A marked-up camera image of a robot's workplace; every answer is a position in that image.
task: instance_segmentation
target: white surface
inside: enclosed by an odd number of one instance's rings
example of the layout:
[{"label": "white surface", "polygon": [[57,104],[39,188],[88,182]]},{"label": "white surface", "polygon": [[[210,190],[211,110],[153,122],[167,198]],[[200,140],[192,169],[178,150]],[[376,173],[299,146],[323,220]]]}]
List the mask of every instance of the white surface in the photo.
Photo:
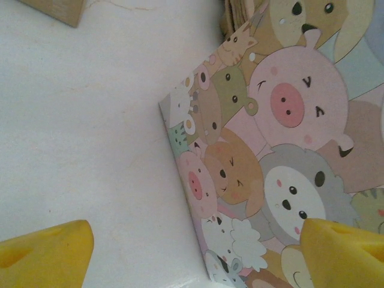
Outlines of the white surface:
[{"label": "white surface", "polygon": [[0,240],[87,219],[84,287],[221,287],[158,101],[219,45],[222,1],[111,2],[73,29],[0,1]]}]

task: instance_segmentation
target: pink pig face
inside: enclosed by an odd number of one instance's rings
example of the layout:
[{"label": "pink pig face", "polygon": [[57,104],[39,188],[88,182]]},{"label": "pink pig face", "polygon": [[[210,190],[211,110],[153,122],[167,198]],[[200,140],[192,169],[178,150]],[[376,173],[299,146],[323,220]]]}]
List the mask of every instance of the pink pig face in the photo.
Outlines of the pink pig face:
[{"label": "pink pig face", "polygon": [[347,89],[333,64],[314,49],[320,35],[309,30],[306,47],[281,49],[257,66],[250,82],[250,95],[259,104],[254,117],[272,147],[291,143],[315,151],[335,140],[345,157],[353,148],[344,134]]},{"label": "pink pig face", "polygon": [[178,167],[193,212],[207,219],[217,213],[217,196],[214,182],[200,159],[200,149],[196,150],[197,154],[190,151],[182,153]]}]

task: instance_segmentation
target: yellow foam object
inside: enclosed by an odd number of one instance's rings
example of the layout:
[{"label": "yellow foam object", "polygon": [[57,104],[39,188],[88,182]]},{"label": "yellow foam object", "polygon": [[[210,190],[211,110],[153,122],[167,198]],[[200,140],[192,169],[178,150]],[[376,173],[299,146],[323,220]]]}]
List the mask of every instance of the yellow foam object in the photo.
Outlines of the yellow foam object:
[{"label": "yellow foam object", "polygon": [[315,288],[384,287],[384,236],[307,219],[300,246]]},{"label": "yellow foam object", "polygon": [[85,220],[0,242],[0,287],[81,287],[93,248]]}]

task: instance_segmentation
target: animal nose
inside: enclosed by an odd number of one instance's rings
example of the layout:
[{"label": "animal nose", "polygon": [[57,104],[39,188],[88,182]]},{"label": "animal nose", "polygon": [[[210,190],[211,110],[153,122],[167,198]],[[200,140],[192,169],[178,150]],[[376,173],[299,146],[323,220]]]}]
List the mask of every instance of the animal nose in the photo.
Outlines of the animal nose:
[{"label": "animal nose", "polygon": [[301,26],[301,31],[303,34],[306,33],[308,30],[312,30],[312,29],[317,29],[317,27],[310,24],[303,24]]}]

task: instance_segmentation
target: white table surface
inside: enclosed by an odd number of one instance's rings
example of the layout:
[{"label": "white table surface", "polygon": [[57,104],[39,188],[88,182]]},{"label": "white table surface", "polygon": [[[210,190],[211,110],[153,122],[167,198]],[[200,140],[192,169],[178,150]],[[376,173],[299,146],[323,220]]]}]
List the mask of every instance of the white table surface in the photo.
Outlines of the white table surface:
[{"label": "white table surface", "polygon": [[220,44],[223,3],[87,6],[74,29],[0,1],[0,240],[86,219],[84,287],[222,287],[205,271],[158,102]]}]

